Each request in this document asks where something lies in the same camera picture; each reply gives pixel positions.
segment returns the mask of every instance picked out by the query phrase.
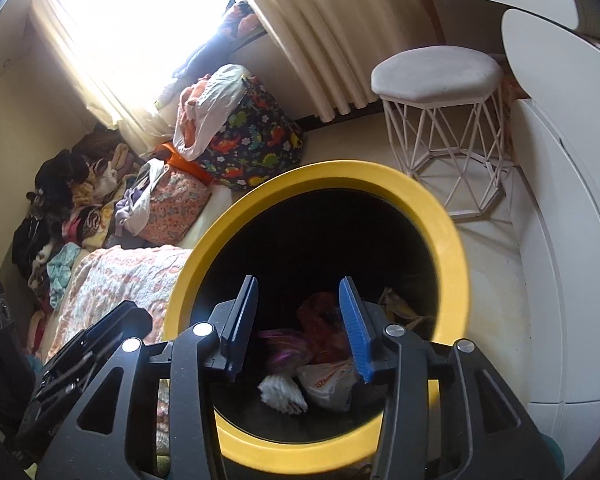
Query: stool seat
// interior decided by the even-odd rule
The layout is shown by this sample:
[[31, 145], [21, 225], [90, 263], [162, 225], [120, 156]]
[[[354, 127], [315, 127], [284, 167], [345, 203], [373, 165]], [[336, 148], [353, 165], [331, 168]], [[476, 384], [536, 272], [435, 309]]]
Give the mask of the stool seat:
[[461, 46], [426, 46], [380, 63], [371, 88], [381, 98], [418, 108], [485, 101], [502, 79], [498, 63], [483, 52]]

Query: trash can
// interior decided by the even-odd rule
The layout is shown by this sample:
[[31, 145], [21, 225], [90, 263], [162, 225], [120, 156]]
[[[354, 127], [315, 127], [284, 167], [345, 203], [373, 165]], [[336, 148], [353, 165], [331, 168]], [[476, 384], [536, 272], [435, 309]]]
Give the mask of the trash can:
[[[336, 292], [344, 276], [365, 301], [378, 302], [390, 286], [418, 314], [433, 316], [433, 341], [451, 344], [466, 328], [468, 271], [453, 222], [416, 181], [371, 162], [304, 166], [238, 200], [184, 265], [165, 337], [206, 320], [217, 303], [236, 296], [246, 274], [259, 285], [254, 330], [297, 326], [298, 306], [314, 292]], [[316, 406], [302, 415], [276, 412], [257, 389], [265, 359], [252, 337], [236, 383], [212, 390], [225, 457], [272, 473], [312, 474], [375, 452], [382, 399], [347, 413]]]

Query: white tissue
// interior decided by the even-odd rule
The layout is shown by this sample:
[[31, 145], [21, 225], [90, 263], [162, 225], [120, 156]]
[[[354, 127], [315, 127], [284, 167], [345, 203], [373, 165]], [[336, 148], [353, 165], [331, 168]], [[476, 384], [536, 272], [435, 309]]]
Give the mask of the white tissue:
[[300, 388], [286, 375], [268, 375], [258, 389], [262, 402], [279, 412], [299, 415], [308, 408]]

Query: trash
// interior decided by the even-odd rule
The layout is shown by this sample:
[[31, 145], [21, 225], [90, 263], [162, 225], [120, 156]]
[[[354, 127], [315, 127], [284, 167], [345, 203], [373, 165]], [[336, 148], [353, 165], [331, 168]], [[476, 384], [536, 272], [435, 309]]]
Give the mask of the trash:
[[307, 364], [313, 354], [309, 350], [309, 340], [296, 330], [263, 330], [258, 336], [266, 340], [270, 350], [267, 371], [270, 374], [286, 374], [293, 377], [299, 366]]
[[268, 375], [259, 384], [258, 389], [260, 400], [279, 412], [299, 415], [308, 408], [300, 388], [287, 375]]
[[312, 294], [296, 311], [310, 342], [312, 364], [343, 361], [351, 356], [338, 297], [331, 292]]
[[353, 359], [301, 366], [298, 378], [306, 394], [318, 406], [334, 412], [349, 411], [351, 389], [358, 382]]
[[399, 323], [412, 332], [417, 332], [416, 329], [423, 324], [434, 322], [432, 316], [416, 314], [409, 304], [388, 286], [384, 288], [378, 304], [384, 309], [389, 321]]

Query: teal cloth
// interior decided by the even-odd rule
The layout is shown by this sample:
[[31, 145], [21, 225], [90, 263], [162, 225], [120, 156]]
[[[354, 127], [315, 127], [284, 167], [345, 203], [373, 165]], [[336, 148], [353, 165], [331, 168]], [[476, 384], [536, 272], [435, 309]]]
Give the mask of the teal cloth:
[[64, 296], [64, 291], [71, 279], [71, 266], [80, 252], [80, 246], [69, 242], [60, 252], [46, 264], [46, 274], [49, 276], [49, 304], [56, 309]]

